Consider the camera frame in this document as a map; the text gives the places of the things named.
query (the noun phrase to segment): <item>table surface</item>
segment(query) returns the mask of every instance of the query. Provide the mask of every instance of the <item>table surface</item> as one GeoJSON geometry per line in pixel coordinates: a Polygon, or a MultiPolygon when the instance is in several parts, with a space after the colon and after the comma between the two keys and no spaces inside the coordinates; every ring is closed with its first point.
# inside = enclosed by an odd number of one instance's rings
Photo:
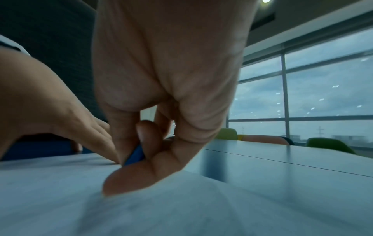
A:
{"type": "MultiPolygon", "coordinates": [[[[79,155],[77,164],[91,157],[79,155]]],[[[1,179],[12,181],[10,174],[31,170],[36,161],[38,168],[52,161],[58,167],[74,164],[71,157],[67,163],[61,157],[47,159],[4,162],[1,179]]],[[[95,168],[112,171],[107,165],[95,168]]],[[[184,170],[241,188],[334,229],[373,235],[373,159],[324,149],[213,140],[184,170]]],[[[302,224],[295,220],[294,227],[305,230],[302,224]]]]}

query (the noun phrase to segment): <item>orange chair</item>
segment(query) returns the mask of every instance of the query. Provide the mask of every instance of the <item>orange chair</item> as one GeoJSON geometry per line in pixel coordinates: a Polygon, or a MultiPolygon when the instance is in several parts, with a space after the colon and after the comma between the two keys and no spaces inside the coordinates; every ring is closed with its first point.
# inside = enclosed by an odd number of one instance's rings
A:
{"type": "Polygon", "coordinates": [[[285,139],[279,136],[269,135],[244,135],[242,141],[256,142],[256,143],[272,143],[281,145],[290,145],[285,139]]]}

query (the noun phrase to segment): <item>blue marker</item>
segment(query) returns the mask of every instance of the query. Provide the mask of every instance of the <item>blue marker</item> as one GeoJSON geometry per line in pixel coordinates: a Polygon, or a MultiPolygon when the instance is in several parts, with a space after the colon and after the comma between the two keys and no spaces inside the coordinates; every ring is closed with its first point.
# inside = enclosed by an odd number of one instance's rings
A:
{"type": "Polygon", "coordinates": [[[134,164],[136,162],[142,161],[144,159],[145,159],[145,155],[144,155],[144,152],[143,152],[143,148],[142,148],[141,144],[139,144],[135,148],[135,150],[133,151],[133,153],[131,154],[131,156],[124,163],[124,165],[128,166],[128,165],[134,164]]]}

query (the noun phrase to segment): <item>cloudy sky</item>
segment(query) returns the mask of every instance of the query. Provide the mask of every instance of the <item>cloudy sky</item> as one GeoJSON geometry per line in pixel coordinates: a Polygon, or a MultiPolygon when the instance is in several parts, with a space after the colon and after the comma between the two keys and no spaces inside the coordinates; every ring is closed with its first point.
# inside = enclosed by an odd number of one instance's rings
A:
{"type": "MultiPolygon", "coordinates": [[[[294,68],[373,49],[373,29],[286,55],[294,68]]],[[[280,57],[241,69],[240,80],[281,70],[280,57]]],[[[287,75],[290,117],[373,115],[373,56],[287,75]]],[[[230,119],[284,117],[282,77],[238,85],[230,119]]],[[[230,123],[238,133],[284,135],[284,122],[230,123]]],[[[331,135],[362,135],[373,142],[373,121],[291,122],[292,135],[302,139],[331,135]]]]}

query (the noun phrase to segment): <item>hand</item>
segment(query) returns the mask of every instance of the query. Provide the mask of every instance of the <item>hand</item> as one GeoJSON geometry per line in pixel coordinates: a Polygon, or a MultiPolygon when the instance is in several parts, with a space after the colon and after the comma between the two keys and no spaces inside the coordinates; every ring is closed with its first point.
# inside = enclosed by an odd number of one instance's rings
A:
{"type": "Polygon", "coordinates": [[[103,0],[92,46],[95,93],[124,163],[141,141],[146,160],[104,183],[106,195],[181,170],[225,121],[255,0],[103,0]],[[154,123],[139,120],[157,105],[154,123]],[[171,121],[175,139],[163,142],[171,121]]]}
{"type": "Polygon", "coordinates": [[[109,125],[38,60],[0,48],[0,158],[23,135],[53,133],[117,162],[109,125]]]}

